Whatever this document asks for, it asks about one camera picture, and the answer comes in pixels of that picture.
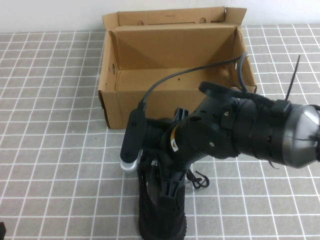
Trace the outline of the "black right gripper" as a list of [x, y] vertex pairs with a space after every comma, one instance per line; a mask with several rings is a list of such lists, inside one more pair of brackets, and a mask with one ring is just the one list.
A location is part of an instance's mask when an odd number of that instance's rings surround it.
[[160, 164], [162, 195], [175, 198], [177, 202], [183, 202], [185, 199], [186, 171], [190, 166], [182, 162], [178, 151], [173, 150], [171, 135], [178, 123], [188, 115], [188, 110], [179, 107], [175, 110], [173, 119], [147, 118], [144, 137], [144, 149], [147, 153], [155, 155]]

